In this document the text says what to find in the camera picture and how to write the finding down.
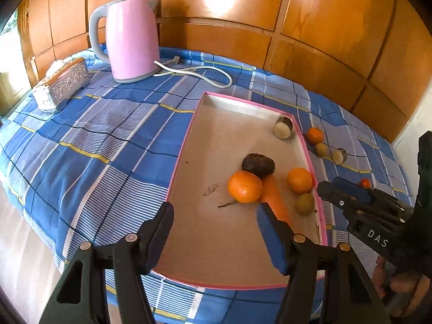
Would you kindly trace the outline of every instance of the small red tomato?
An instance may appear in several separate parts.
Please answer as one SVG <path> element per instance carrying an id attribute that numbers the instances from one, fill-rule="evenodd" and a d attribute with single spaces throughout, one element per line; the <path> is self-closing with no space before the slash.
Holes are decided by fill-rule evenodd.
<path id="1" fill-rule="evenodd" d="M 365 188 L 368 188 L 368 189 L 371 188 L 371 182 L 369 181 L 368 178 L 363 178 L 359 185 L 361 187 L 365 187 Z"/>

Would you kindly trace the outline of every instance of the human hand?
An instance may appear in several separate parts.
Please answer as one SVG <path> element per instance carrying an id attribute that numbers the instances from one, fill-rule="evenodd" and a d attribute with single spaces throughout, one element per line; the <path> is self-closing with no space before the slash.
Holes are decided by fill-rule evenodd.
<path id="1" fill-rule="evenodd" d="M 386 271 L 384 268 L 385 259 L 382 256 L 377 258 L 377 266 L 372 275 L 372 283 L 381 299 L 386 296 L 384 286 L 388 284 Z M 399 274 L 390 279 L 390 289 L 397 294 L 412 294 L 411 301 L 403 308 L 393 308 L 390 311 L 392 317 L 407 317 L 421 304 L 428 292 L 430 279 L 418 272 L 412 271 Z"/>

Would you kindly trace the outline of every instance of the kettle base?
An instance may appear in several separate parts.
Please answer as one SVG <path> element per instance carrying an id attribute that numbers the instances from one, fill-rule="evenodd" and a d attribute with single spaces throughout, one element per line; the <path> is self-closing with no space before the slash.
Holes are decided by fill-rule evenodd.
<path id="1" fill-rule="evenodd" d="M 117 83 L 121 83 L 121 84 L 130 84 L 130 83 L 135 83 L 135 82 L 139 82 L 140 80 L 144 80 L 147 79 L 148 77 L 152 77 L 153 75 L 155 75 L 159 70 L 159 67 L 156 67 L 156 69 L 150 73 L 144 74 L 144 75 L 140 75 L 139 77 L 132 77 L 129 79 L 117 79 L 116 77 L 114 77 L 114 80 Z"/>

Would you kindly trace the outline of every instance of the round slice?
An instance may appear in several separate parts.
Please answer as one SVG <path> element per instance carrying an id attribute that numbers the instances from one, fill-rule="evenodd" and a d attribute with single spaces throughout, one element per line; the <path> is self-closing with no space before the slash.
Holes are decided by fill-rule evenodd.
<path id="1" fill-rule="evenodd" d="M 286 183 L 295 193 L 301 194 L 312 189 L 312 175 L 304 168 L 297 167 L 291 169 L 286 176 Z"/>
<path id="2" fill-rule="evenodd" d="M 281 139 L 287 139 L 291 136 L 293 129 L 292 121 L 288 117 L 281 116 L 273 126 L 273 134 Z"/>
<path id="3" fill-rule="evenodd" d="M 237 171 L 228 180 L 228 192 L 238 202 L 252 203 L 260 198 L 263 182 L 250 172 Z"/>
<path id="4" fill-rule="evenodd" d="M 338 148 L 331 153 L 331 159 L 337 165 L 344 163 L 347 157 L 346 151 L 342 148 Z"/>

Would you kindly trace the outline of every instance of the screw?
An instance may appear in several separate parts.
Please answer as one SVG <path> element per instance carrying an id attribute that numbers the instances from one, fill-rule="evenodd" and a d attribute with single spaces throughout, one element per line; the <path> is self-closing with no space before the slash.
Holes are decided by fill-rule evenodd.
<path id="1" fill-rule="evenodd" d="M 88 241 L 84 241 L 79 248 L 83 251 L 88 250 L 90 247 L 92 246 L 92 244 Z"/>
<path id="2" fill-rule="evenodd" d="M 348 243 L 346 243 L 346 242 L 341 242 L 341 243 L 339 244 L 339 248 L 340 248 L 342 251 L 349 251 L 349 250 L 351 250 L 351 246 L 350 246 Z"/>
<path id="3" fill-rule="evenodd" d="M 292 239 L 295 242 L 297 242 L 298 244 L 302 244 L 303 242 L 306 241 L 306 237 L 304 235 L 302 235 L 302 234 L 295 234 Z"/>
<path id="4" fill-rule="evenodd" d="M 134 241 L 138 240 L 138 235 L 137 234 L 127 234 L 125 239 L 127 242 L 134 242 Z"/>

